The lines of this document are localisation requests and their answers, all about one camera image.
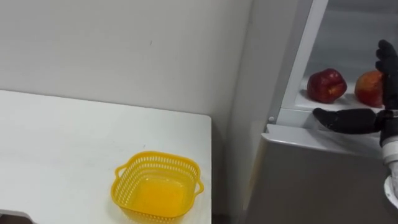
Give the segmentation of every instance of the open refrigerator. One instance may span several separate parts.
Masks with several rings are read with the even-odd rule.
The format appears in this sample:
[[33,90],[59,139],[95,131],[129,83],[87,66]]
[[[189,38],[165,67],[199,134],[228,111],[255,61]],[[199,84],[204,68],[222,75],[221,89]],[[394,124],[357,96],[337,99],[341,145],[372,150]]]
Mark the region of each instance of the open refrigerator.
[[[250,38],[246,42],[259,41]],[[240,223],[398,222],[384,193],[389,171],[379,134],[333,133],[311,114],[314,108],[370,108],[354,88],[363,73],[375,70],[381,39],[398,48],[397,0],[298,1]],[[348,86],[330,104],[307,95],[309,76],[326,68],[339,71]]]

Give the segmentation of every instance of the apple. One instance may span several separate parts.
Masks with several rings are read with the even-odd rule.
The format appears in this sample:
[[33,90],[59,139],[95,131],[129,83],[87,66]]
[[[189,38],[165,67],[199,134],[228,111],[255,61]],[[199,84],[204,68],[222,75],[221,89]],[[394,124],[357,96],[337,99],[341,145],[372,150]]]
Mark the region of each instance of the apple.
[[359,102],[375,108],[383,106],[381,78],[382,73],[377,70],[366,72],[360,76],[355,84],[355,96]]
[[307,83],[308,97],[320,103],[332,103],[346,90],[346,81],[340,72],[332,68],[311,75]]

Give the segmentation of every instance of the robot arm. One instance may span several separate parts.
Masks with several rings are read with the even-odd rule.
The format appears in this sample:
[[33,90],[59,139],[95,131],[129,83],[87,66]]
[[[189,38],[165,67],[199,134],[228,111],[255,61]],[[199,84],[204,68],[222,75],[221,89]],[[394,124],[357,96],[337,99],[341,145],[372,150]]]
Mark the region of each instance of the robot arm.
[[322,125],[337,133],[367,134],[380,131],[384,163],[391,170],[392,186],[398,198],[398,56],[386,40],[379,42],[376,56],[379,59],[376,68],[383,73],[384,110],[375,113],[371,109],[325,111],[315,108],[312,113]]

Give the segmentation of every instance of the black finger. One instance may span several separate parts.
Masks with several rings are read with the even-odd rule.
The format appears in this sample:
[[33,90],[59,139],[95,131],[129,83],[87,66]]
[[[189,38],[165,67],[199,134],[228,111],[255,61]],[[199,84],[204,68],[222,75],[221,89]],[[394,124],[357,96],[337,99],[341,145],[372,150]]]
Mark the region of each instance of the black finger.
[[376,114],[370,109],[325,111],[315,108],[312,113],[324,127],[337,133],[367,134],[379,131],[375,126]]
[[383,60],[383,59],[387,58],[387,55],[386,55],[386,53],[383,50],[377,49],[376,50],[376,57],[378,59],[380,59],[380,60]]
[[376,67],[376,69],[379,70],[381,73],[385,73],[385,72],[386,72],[386,70],[384,69],[383,62],[382,62],[382,61],[377,61],[376,64],[375,64],[375,67]]
[[382,50],[382,54],[385,57],[396,57],[397,52],[392,46],[392,44],[386,40],[380,40],[379,41],[379,48]]

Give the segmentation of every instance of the plastic basket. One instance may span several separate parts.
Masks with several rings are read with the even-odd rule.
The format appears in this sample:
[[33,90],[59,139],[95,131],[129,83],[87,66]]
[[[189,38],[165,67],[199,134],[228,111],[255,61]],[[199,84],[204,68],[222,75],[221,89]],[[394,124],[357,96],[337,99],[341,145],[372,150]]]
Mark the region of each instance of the plastic basket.
[[115,175],[113,202],[155,220],[186,214],[204,190],[200,168],[194,161],[162,152],[138,153],[118,167]]

